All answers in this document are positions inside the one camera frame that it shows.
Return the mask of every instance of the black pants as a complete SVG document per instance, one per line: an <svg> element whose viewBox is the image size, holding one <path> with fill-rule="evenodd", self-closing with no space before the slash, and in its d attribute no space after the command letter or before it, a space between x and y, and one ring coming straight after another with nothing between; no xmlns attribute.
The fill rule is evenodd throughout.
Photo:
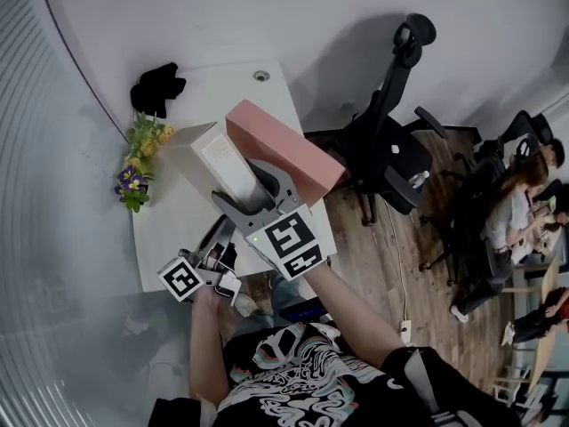
<svg viewBox="0 0 569 427"><path fill-rule="evenodd" d="M561 294L563 294L564 288L558 288L555 291L549 293L545 303L534 311L529 312L522 318L516 319L514 321L514 330L516 335L514 335L514 343L528 342L536 338L544 337L551 327L561 321L561 314L558 311L554 317L547 318L545 316L545 310L548 307L555 305Z"/></svg>
<svg viewBox="0 0 569 427"><path fill-rule="evenodd" d="M470 294L466 295L454 304L463 315L469 314L488 299L492 299L494 296L501 293L501 290L504 289L506 280L508 280L514 273L510 251L498 253L495 255L495 258L496 271L494 272L493 277L478 282Z"/></svg>

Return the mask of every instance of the shoe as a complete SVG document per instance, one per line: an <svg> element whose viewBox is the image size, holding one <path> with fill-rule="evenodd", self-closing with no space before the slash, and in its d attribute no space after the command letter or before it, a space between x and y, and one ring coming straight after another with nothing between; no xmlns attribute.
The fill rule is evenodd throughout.
<svg viewBox="0 0 569 427"><path fill-rule="evenodd" d="M456 307L456 305L452 305L451 306L451 313L462 323L468 323L469 322L469 315L463 315L462 313L459 312L459 309Z"/></svg>
<svg viewBox="0 0 569 427"><path fill-rule="evenodd" d="M505 346L506 344L508 345L513 344L514 335L516 335L516 329L514 329L511 322L508 322L506 328L504 329L504 338L502 339L500 346Z"/></svg>
<svg viewBox="0 0 569 427"><path fill-rule="evenodd" d="M259 309L257 302L247 294L239 293L235 299L235 308L243 318L251 316L251 314Z"/></svg>

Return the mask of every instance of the water bottle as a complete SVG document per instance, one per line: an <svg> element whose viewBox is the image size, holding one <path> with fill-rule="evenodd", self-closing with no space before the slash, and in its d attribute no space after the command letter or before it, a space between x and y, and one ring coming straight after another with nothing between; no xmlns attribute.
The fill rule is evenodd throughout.
<svg viewBox="0 0 569 427"><path fill-rule="evenodd" d="M409 179L409 183L414 189L418 189L425 180L429 178L430 174L429 171L423 171L422 173L415 174L411 179Z"/></svg>

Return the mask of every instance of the power outlet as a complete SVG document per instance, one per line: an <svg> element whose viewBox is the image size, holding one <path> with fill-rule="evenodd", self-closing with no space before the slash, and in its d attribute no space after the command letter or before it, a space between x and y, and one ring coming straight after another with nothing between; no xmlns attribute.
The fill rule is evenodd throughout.
<svg viewBox="0 0 569 427"><path fill-rule="evenodd" d="M399 335L405 345L411 343L411 320L401 321L399 323Z"/></svg>

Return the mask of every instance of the wooden floor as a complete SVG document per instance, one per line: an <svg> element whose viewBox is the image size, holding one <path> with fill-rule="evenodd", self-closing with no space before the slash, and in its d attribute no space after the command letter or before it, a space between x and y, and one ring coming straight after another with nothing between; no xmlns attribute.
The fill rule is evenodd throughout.
<svg viewBox="0 0 569 427"><path fill-rule="evenodd" d="M513 315L510 294L487 302L471 313L470 322L463 325L448 310L458 291L446 284L452 260L431 271L419 272L422 262L433 261L442 251L438 234L430 224L420 223L420 214L445 217L445 206L460 184L443 179L439 173L442 169L463 172L453 154L471 154L474 136L455 130L449 131L447 141L432 132L416 135L434 158L420 211L403 216L377 197L378 222L366 228L361 225L361 209L354 191L345 188L331 192L325 204L338 247L335 262L341 276L398 328L405 307L398 244L407 292L407 318L413 322L412 341L419 346L432 346L476 386L489 391L487 377L496 376L509 359L509 352L500 347L500 339Z"/></svg>

